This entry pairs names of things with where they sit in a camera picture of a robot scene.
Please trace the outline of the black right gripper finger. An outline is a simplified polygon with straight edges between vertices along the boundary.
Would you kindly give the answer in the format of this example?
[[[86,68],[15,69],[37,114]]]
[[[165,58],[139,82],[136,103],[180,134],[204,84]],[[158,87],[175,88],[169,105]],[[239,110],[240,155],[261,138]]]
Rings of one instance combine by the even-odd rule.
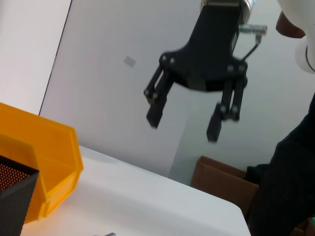
[[[169,78],[169,74],[164,73],[163,68],[158,66],[149,84],[144,89],[144,95],[150,104],[146,118],[152,128],[157,128],[159,125],[167,95],[173,83],[174,81]]]

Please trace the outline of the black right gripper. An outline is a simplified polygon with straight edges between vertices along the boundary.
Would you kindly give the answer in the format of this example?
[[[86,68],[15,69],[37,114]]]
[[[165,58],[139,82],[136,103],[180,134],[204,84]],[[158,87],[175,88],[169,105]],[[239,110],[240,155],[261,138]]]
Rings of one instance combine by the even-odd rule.
[[[202,8],[185,46],[164,52],[159,66],[166,77],[188,89],[222,91],[210,119],[207,138],[218,141],[222,121],[240,119],[247,63],[233,56],[242,18],[241,6]]]

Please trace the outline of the person's bare hand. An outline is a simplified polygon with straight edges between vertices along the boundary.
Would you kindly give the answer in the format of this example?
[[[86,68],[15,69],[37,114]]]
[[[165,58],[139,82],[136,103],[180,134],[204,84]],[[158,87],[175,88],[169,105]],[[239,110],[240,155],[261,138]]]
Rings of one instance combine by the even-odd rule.
[[[304,31],[292,24],[283,12],[279,15],[276,30],[279,34],[289,38],[303,38],[305,36]]]

